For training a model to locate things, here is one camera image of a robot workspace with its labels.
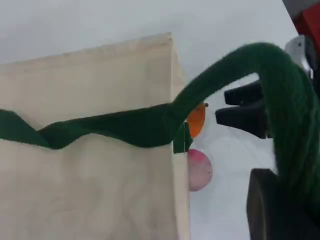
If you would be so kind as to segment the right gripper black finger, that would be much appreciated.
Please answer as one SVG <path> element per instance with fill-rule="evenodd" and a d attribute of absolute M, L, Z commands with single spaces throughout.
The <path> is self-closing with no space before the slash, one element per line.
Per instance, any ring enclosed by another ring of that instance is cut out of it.
<path fill-rule="evenodd" d="M 224 100 L 227 105 L 248 105 L 262 98 L 262 87 L 259 81 L 254 81 L 224 92 Z"/>
<path fill-rule="evenodd" d="M 245 131 L 260 139 L 271 138 L 263 100 L 243 106 L 218 109 L 215 117 L 219 125 Z"/>

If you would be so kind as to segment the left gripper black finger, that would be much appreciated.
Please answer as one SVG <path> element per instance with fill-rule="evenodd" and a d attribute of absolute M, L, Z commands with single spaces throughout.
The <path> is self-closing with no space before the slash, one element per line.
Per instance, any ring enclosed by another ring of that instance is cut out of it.
<path fill-rule="evenodd" d="M 318 240 L 320 226 L 266 168 L 250 172 L 246 214 L 251 240 Z"/>

